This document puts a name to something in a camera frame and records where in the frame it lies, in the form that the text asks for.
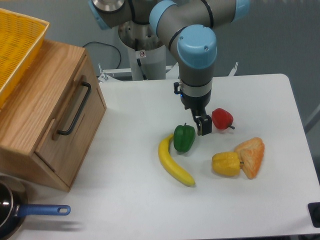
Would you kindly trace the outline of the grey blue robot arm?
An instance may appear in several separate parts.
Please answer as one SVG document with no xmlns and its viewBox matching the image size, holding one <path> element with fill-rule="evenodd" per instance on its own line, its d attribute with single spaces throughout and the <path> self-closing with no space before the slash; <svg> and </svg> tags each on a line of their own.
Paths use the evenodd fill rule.
<svg viewBox="0 0 320 240">
<path fill-rule="evenodd" d="M 212 131 L 206 113 L 217 57 L 214 30 L 238 21 L 250 9 L 248 0 L 91 0 L 88 3 L 102 30 L 117 27 L 120 41 L 134 51 L 131 67 L 143 79 L 150 77 L 152 51 L 167 48 L 179 67 L 174 93 L 190 110 L 200 136 Z"/>
</svg>

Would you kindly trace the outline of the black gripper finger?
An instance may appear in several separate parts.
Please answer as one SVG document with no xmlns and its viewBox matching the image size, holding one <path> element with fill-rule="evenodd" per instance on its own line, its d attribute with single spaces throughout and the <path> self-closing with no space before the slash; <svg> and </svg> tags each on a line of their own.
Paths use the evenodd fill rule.
<svg viewBox="0 0 320 240">
<path fill-rule="evenodd" d="M 202 115 L 201 113 L 198 111 L 198 110 L 195 110 L 195 109 L 191 109 L 191 114 L 192 114 L 192 118 L 193 118 L 193 121 L 195 122 L 195 125 L 196 125 L 196 128 L 197 128 L 197 135 L 198 136 L 201 136 L 202 135 Z"/>
<path fill-rule="evenodd" d="M 205 108 L 203 108 L 200 112 L 200 135 L 205 136 L 208 134 L 212 133 L 212 119 L 211 117 L 207 114 Z"/>
</svg>

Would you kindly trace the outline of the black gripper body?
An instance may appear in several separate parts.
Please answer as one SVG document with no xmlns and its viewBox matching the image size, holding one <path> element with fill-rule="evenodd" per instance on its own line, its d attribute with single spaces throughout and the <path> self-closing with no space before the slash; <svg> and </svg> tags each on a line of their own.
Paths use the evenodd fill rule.
<svg viewBox="0 0 320 240">
<path fill-rule="evenodd" d="M 184 108 L 196 117 L 206 117 L 206 106 L 211 99 L 212 81 L 205 85 L 190 86 L 183 81 L 173 83 L 173 91 L 180 95 Z"/>
</svg>

